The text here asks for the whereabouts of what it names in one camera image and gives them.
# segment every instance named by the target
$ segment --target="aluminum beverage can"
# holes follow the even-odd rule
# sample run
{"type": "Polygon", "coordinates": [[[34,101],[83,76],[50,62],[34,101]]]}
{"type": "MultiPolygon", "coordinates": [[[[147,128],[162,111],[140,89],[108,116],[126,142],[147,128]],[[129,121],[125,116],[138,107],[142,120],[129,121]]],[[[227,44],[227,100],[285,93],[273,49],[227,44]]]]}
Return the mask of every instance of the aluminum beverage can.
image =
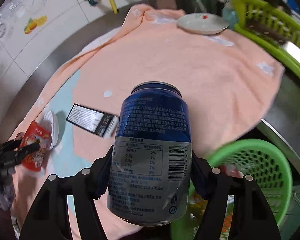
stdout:
{"type": "Polygon", "coordinates": [[[121,108],[108,209],[142,226],[181,218],[187,207],[191,149],[188,106],[180,91],[163,82],[136,86],[121,108]]]}

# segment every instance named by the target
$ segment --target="gray fabric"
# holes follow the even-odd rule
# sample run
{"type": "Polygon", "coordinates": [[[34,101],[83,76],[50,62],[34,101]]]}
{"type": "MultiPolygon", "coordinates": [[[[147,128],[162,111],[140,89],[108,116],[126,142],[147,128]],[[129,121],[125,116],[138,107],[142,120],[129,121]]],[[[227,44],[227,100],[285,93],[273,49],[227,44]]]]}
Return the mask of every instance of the gray fabric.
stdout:
{"type": "Polygon", "coordinates": [[[3,170],[0,176],[0,208],[4,211],[11,208],[15,199],[15,192],[12,180],[12,174],[15,173],[15,169],[10,168],[3,170]]]}

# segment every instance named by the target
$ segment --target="fruit sticker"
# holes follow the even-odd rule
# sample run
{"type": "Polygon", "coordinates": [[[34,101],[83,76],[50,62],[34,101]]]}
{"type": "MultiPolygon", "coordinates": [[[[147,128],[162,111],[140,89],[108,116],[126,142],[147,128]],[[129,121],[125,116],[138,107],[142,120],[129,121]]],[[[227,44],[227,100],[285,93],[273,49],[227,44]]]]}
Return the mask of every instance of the fruit sticker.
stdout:
{"type": "Polygon", "coordinates": [[[47,22],[47,19],[48,18],[45,15],[41,16],[38,19],[30,18],[29,21],[28,21],[28,24],[24,28],[25,34],[31,33],[31,31],[34,30],[37,26],[40,27],[40,26],[44,25],[47,22]]]}

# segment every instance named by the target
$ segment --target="green basket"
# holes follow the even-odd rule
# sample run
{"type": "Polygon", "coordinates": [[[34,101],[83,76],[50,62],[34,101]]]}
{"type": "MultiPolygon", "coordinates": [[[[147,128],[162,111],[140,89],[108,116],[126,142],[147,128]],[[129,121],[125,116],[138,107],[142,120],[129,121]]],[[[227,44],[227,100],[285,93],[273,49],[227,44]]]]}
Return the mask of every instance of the green basket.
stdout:
{"type": "MultiPolygon", "coordinates": [[[[287,212],[291,191],[292,175],[290,165],[283,153],[273,144],[259,139],[245,139],[229,143],[210,156],[212,168],[230,163],[243,174],[251,174],[265,195],[277,224],[280,225],[287,212]]],[[[191,185],[189,195],[194,188],[191,185]]],[[[196,233],[190,214],[172,222],[173,240],[192,240],[196,233]]]]}
{"type": "Polygon", "coordinates": [[[246,28],[246,19],[257,20],[273,29],[300,48],[300,25],[285,12],[272,7],[263,0],[231,0],[239,22],[234,30],[251,39],[269,54],[283,63],[300,78],[300,63],[282,49],[279,44],[266,34],[256,35],[246,28]]]}

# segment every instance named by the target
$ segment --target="stainless steel counter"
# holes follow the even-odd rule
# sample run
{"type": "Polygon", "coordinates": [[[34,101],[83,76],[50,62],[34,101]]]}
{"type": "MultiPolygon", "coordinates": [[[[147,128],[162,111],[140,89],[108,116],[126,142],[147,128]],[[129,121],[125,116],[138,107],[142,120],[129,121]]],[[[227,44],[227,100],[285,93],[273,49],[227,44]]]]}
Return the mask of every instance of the stainless steel counter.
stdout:
{"type": "MultiPolygon", "coordinates": [[[[162,0],[144,0],[153,7],[162,8],[162,0]]],[[[186,0],[177,0],[178,9],[189,12],[186,0]]],[[[49,55],[30,76],[13,100],[0,126],[0,143],[6,141],[24,119],[38,98],[44,85],[55,71],[67,60],[79,53],[85,45],[97,37],[119,27],[132,5],[119,10],[119,14],[107,15],[88,24],[66,39],[49,55]]],[[[290,72],[282,78],[282,84],[272,108],[257,128],[279,147],[300,174],[300,81],[290,72]]]]}

